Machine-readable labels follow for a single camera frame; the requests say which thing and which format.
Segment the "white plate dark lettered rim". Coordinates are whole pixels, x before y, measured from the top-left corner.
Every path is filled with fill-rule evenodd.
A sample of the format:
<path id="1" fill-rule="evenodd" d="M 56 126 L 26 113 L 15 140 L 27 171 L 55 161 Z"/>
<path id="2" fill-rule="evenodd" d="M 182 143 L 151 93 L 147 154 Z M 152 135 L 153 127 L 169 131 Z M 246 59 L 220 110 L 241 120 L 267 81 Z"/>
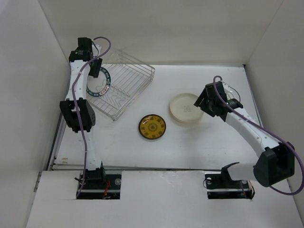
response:
<path id="1" fill-rule="evenodd" d="M 106 68 L 101 66 L 97 78 L 89 76 L 86 85 L 86 92 L 92 97 L 101 97 L 108 92 L 110 86 L 110 73 Z"/>

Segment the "white plate black rim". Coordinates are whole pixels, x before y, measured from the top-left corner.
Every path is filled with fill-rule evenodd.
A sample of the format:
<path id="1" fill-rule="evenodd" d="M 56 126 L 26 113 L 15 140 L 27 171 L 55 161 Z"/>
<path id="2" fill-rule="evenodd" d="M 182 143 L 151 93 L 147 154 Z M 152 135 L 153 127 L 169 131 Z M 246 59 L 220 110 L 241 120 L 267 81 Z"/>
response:
<path id="1" fill-rule="evenodd" d="M 235 98 L 235 94 L 236 94 L 238 96 L 237 100 L 239 102 L 241 102 L 241 96 L 240 96 L 239 92 L 235 88 L 233 88 L 233 87 L 231 87 L 229 85 L 227 85 L 226 88 L 228 89 L 228 96 L 229 97 L 232 96 L 233 98 Z"/>

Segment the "yellow patterned plate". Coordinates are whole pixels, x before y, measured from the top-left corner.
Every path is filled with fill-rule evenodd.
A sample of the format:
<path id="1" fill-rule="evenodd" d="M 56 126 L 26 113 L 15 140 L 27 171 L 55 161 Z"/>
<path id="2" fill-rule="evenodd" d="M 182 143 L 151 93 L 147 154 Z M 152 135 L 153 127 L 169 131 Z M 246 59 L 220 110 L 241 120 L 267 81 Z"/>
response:
<path id="1" fill-rule="evenodd" d="M 140 135 L 146 140 L 158 140 L 166 132 L 165 120 L 157 114 L 148 114 L 144 116 L 138 124 Z"/>

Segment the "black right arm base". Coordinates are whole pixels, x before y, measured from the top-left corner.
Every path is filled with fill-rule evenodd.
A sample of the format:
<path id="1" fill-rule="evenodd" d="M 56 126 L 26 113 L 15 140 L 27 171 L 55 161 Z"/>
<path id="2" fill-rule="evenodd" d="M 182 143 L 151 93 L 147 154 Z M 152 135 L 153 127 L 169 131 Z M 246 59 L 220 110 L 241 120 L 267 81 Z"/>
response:
<path id="1" fill-rule="evenodd" d="M 237 162 L 224 166 L 220 171 L 208 171 L 204 174 L 203 186 L 207 189 L 209 200 L 254 198 L 256 192 L 250 181 L 231 179 L 228 168 L 235 164 Z"/>

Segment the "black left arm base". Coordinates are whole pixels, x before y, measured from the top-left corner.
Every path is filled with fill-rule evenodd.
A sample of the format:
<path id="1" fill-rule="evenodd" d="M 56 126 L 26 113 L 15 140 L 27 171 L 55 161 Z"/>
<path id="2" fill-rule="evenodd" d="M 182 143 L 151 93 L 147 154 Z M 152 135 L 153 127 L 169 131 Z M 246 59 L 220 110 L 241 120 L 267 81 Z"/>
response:
<path id="1" fill-rule="evenodd" d="M 82 174 L 77 179 L 79 182 L 76 191 L 77 200 L 119 200 L 121 195 L 122 171 L 107 170 L 105 182 L 94 181 L 89 183 L 85 181 L 82 186 Z"/>

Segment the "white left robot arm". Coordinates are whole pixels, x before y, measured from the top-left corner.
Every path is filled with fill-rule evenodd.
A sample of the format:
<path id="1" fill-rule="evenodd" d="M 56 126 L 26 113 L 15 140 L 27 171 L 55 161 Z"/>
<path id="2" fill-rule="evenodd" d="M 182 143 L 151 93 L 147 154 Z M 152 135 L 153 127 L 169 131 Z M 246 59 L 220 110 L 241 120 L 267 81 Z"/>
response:
<path id="1" fill-rule="evenodd" d="M 78 38 L 78 46 L 69 55 L 71 68 L 70 85 L 66 98 L 59 103 L 60 111 L 69 128 L 80 138 L 85 156 L 83 185 L 102 188 L 106 174 L 93 144 L 95 112 L 86 98 L 87 80 L 98 78 L 102 59 L 98 57 L 100 47 L 90 38 Z"/>

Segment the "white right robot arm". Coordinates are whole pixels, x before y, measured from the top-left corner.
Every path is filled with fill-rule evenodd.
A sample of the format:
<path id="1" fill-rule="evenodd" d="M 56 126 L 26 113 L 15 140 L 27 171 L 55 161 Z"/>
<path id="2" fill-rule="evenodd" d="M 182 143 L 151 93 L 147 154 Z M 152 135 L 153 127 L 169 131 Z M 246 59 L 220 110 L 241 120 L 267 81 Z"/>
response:
<path id="1" fill-rule="evenodd" d="M 257 161 L 248 164 L 233 162 L 221 169 L 220 182 L 231 187 L 238 180 L 257 181 L 264 187 L 272 186 L 295 173 L 295 156 L 291 144 L 283 144 L 256 127 L 237 99 L 228 99 L 222 82 L 205 86 L 194 104 L 212 117 L 220 117 L 234 128 L 251 146 Z"/>

